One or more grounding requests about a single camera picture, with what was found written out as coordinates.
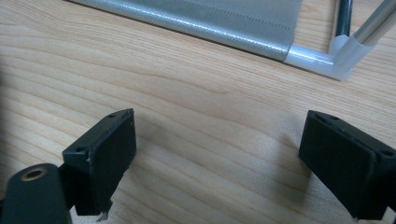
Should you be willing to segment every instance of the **wooden table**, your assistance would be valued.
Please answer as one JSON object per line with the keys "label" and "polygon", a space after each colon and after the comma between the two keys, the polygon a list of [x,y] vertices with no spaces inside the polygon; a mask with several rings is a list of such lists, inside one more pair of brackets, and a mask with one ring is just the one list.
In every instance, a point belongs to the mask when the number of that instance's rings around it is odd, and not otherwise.
{"label": "wooden table", "polygon": [[[355,1],[352,31],[380,2]],[[0,4],[0,198],[129,107],[137,155],[107,223],[354,223],[297,157],[307,111],[396,147],[396,29],[338,82],[66,1]],[[304,0],[295,43],[325,51],[333,12]]]}

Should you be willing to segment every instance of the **light wood tabletop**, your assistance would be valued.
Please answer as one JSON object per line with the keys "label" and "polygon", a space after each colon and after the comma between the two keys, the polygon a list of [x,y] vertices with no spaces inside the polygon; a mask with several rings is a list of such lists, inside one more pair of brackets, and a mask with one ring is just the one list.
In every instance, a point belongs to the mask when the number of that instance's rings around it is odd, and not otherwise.
{"label": "light wood tabletop", "polygon": [[[303,1],[295,44],[326,51],[334,2]],[[355,1],[352,32],[380,3]],[[131,107],[137,154],[105,223],[355,223],[298,159],[304,121],[325,112],[396,147],[395,57],[393,28],[339,82],[67,1],[0,0],[0,198]]]}

